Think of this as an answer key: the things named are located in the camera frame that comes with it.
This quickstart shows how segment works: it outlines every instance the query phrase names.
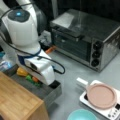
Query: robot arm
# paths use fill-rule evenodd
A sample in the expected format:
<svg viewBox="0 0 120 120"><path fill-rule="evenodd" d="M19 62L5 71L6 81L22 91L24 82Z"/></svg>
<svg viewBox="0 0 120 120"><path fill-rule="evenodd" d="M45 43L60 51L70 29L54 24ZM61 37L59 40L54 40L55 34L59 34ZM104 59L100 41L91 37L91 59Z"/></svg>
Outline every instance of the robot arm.
<svg viewBox="0 0 120 120"><path fill-rule="evenodd" d="M18 0L19 4L26 4L28 2L30 3L30 0ZM33 11L35 9L33 9L32 5L29 7L26 6L23 9L13 10L2 18L1 32L4 34L7 42L7 37L9 36L11 43L14 44L17 49L24 51L24 53L16 51L17 64L31 75L37 77L44 84L50 85L55 80L51 62L47 59L38 57L43 56L50 59L50 57L41 50L41 46L38 42L38 35L43 31L44 27L42 27L40 31L37 28L39 23L36 22L37 18L34 18L35 14L33 14ZM39 20L45 19L43 14L39 15L41 15L39 17L43 18ZM42 23L46 21L39 22L40 26L44 26L45 24Z"/></svg>

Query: wooden surface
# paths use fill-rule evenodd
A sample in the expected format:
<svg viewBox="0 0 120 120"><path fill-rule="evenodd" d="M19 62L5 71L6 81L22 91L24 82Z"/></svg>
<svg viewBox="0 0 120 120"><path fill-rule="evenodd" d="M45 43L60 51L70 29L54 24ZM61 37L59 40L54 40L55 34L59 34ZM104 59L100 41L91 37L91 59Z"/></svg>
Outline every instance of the wooden surface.
<svg viewBox="0 0 120 120"><path fill-rule="evenodd" d="M4 120L49 120L44 102L1 72L0 114Z"/></svg>

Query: yellow object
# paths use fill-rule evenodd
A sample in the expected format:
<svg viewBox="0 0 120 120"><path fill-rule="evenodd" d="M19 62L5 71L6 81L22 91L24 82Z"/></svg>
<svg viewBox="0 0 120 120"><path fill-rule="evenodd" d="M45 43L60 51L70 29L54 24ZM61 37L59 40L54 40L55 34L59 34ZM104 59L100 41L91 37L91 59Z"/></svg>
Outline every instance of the yellow object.
<svg viewBox="0 0 120 120"><path fill-rule="evenodd" d="M24 70L23 68L19 67L18 70L17 70L17 75L27 76L28 72L26 70Z"/></svg>
<svg viewBox="0 0 120 120"><path fill-rule="evenodd" d="M33 80L34 82L38 82L38 81L39 81L36 77L32 77L32 80Z"/></svg>

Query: grey countertop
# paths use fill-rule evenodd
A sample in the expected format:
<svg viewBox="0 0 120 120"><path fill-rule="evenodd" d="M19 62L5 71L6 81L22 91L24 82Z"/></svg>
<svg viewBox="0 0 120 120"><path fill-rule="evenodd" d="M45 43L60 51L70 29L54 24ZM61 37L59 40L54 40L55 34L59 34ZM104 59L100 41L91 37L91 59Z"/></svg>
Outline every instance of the grey countertop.
<svg viewBox="0 0 120 120"><path fill-rule="evenodd" d="M77 85L76 79L80 77L89 83L93 80L99 80L120 90L120 53L100 73L57 51L50 56L66 68L64 75L56 73L57 80L62 84L62 95L49 108L50 120L67 120L71 112L82 108L90 110L100 120L107 120L79 101L79 97L84 90Z"/></svg>

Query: stainless steel toaster oven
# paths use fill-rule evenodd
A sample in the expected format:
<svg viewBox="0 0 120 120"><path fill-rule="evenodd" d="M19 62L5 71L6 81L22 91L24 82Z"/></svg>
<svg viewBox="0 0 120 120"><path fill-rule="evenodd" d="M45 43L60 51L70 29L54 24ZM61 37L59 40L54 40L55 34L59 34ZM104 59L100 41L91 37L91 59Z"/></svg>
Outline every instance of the stainless steel toaster oven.
<svg viewBox="0 0 120 120"><path fill-rule="evenodd" d="M119 52L119 22L70 9L50 25L57 50L96 71Z"/></svg>

